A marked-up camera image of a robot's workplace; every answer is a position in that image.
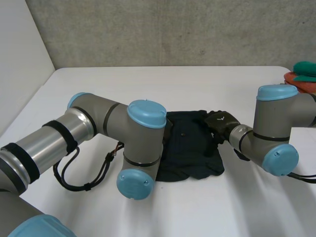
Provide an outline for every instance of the light blue joint cap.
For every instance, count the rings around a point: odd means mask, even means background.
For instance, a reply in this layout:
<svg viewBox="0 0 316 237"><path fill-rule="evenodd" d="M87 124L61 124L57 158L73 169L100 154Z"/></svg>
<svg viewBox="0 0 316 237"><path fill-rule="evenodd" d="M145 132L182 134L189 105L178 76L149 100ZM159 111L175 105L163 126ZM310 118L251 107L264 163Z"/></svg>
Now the light blue joint cap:
<svg viewBox="0 0 316 237"><path fill-rule="evenodd" d="M149 128L166 126L167 110L159 103L150 100L135 100L127 107L132 120Z"/></svg>
<svg viewBox="0 0 316 237"><path fill-rule="evenodd" d="M298 163L298 152L290 144L272 148L262 162L262 168L274 176L288 175Z"/></svg>
<svg viewBox="0 0 316 237"><path fill-rule="evenodd" d="M139 169L125 169L118 174L117 187L121 194L134 200L142 200L154 189L154 180Z"/></svg>
<svg viewBox="0 0 316 237"><path fill-rule="evenodd" d="M257 100L283 100L297 94L298 90L293 85L264 85L258 89Z"/></svg>
<svg viewBox="0 0 316 237"><path fill-rule="evenodd" d="M67 105L67 109L69 109L72 105L72 103L79 97L79 96L82 96L82 95L85 95L85 94L91 94L91 93L86 93L86 92L80 92L80 93L77 93L76 95L74 95L73 97L71 97L68 105Z"/></svg>
<svg viewBox="0 0 316 237"><path fill-rule="evenodd" d="M8 237L76 237L76 235L57 218L43 214L23 222Z"/></svg>

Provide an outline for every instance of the gray wall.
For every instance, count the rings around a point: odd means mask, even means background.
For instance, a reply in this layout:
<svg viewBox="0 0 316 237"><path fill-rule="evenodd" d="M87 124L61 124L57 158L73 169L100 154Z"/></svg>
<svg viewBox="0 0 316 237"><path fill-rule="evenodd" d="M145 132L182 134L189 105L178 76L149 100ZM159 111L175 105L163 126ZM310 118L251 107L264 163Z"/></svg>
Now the gray wall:
<svg viewBox="0 0 316 237"><path fill-rule="evenodd" d="M26 0L56 69L316 61L315 0Z"/></svg>

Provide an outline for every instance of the dark navy cloth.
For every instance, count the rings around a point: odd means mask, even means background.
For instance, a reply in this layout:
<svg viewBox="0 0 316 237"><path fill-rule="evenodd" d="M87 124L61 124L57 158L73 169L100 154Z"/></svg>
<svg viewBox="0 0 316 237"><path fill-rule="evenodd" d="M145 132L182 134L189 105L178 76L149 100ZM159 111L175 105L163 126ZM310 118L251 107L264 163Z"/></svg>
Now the dark navy cloth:
<svg viewBox="0 0 316 237"><path fill-rule="evenodd" d="M164 149L156 181L203 179L224 172L217 143L204 122L207 111L168 112Z"/></svg>

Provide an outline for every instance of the white wall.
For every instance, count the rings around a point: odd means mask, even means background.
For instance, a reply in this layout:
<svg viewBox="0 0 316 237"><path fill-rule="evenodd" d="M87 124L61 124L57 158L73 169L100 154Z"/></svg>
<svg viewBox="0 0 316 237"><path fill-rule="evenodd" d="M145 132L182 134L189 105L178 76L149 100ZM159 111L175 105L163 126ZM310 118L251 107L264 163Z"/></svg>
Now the white wall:
<svg viewBox="0 0 316 237"><path fill-rule="evenodd" d="M24 0L0 0L0 136L55 71Z"/></svg>

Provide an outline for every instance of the black band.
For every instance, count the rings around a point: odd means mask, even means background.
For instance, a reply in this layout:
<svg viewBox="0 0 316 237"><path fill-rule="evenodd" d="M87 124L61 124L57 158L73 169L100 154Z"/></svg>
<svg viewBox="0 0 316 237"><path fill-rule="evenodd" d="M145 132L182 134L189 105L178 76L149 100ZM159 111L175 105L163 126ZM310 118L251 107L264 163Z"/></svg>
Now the black band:
<svg viewBox="0 0 316 237"><path fill-rule="evenodd" d="M287 142L290 140L290 137L266 137L266 136L259 135L258 133L255 133L255 132L253 133L253 135L262 140L273 141L273 142Z"/></svg>
<svg viewBox="0 0 316 237"><path fill-rule="evenodd" d="M2 149L5 149L8 152L12 153L21 162L21 164L24 166L29 174L31 180L30 184L39 179L40 171L38 169L38 166L23 148L19 147L15 143L9 143L5 147L2 147L1 150Z"/></svg>
<svg viewBox="0 0 316 237"><path fill-rule="evenodd" d="M0 158L0 170L11 180L19 194L26 191L26 187L19 175L8 165L3 159Z"/></svg>
<svg viewBox="0 0 316 237"><path fill-rule="evenodd" d="M247 132L245 132L245 134L241 137L241 139L239 140L239 151L241 152L241 144L243 139L245 138L245 136L247 136L250 132L252 132L252 130L249 130Z"/></svg>
<svg viewBox="0 0 316 237"><path fill-rule="evenodd" d="M67 143L67 153L68 153L67 155L69 155L71 152L73 152L77 148L78 142L75 141L71 132L62 123L56 120L52 120L44 124L43 127L44 126L52 127L56 131L58 131L60 135L62 135L62 137L65 139L65 142Z"/></svg>
<svg viewBox="0 0 316 237"><path fill-rule="evenodd" d="M310 94L311 96L312 96L312 98L315 100L315 102L316 102L316 95L314 95L314 94Z"/></svg>
<svg viewBox="0 0 316 237"><path fill-rule="evenodd" d="M153 166L155 164L157 164L160 161L160 158L155 160L154 162L151 163L137 163L137 162L133 162L130 159L128 159L125 155L124 155L124 159L130 163L133 166L138 166L138 167L149 167L149 166Z"/></svg>
<svg viewBox="0 0 316 237"><path fill-rule="evenodd" d="M84 110L80 107L77 107L77 106L74 106L71 108L79 110L90 120L92 127L93 127L93 132L94 132L93 136L97 135L97 126L95 125L95 122L94 122L93 118L90 116L90 114L86 110Z"/></svg>
<svg viewBox="0 0 316 237"><path fill-rule="evenodd" d="M108 110L108 112L107 112L107 115L105 115L104 123L103 123L103 130L104 130L104 135L106 135L106 136L109 136L109 135L108 135L108 129L107 129L109 117L110 117L112 111L113 111L119 104L120 104L120 103L115 103L115 104L113 104L113 105L109 108L109 110Z"/></svg>
<svg viewBox="0 0 316 237"><path fill-rule="evenodd" d="M314 94L310 94L312 96L312 98L315 100L315 103L316 103L316 95ZM313 120L313 122L311 123L311 125L309 125L309 127L314 127L316 125L316 116Z"/></svg>

